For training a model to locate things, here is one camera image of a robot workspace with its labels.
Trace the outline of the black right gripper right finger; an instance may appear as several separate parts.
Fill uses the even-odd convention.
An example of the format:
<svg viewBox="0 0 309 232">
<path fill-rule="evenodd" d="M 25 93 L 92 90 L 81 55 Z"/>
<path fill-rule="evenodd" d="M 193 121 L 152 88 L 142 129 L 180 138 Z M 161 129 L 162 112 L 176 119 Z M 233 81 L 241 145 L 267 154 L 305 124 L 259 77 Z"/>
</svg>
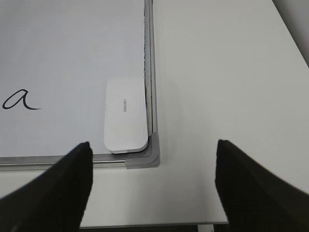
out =
<svg viewBox="0 0 309 232">
<path fill-rule="evenodd" d="M 219 140 L 215 186 L 228 224 L 217 232 L 307 232 L 309 195 L 228 140 Z"/>
</svg>

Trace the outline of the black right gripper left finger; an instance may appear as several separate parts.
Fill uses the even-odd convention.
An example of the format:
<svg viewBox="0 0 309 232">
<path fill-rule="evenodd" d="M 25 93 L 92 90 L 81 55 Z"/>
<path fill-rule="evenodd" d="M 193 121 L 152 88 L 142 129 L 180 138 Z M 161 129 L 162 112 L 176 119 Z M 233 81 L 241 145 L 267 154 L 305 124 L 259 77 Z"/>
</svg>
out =
<svg viewBox="0 0 309 232">
<path fill-rule="evenodd" d="M 77 232 L 93 185 L 93 151 L 80 143 L 0 200 L 2 232 Z"/>
</svg>

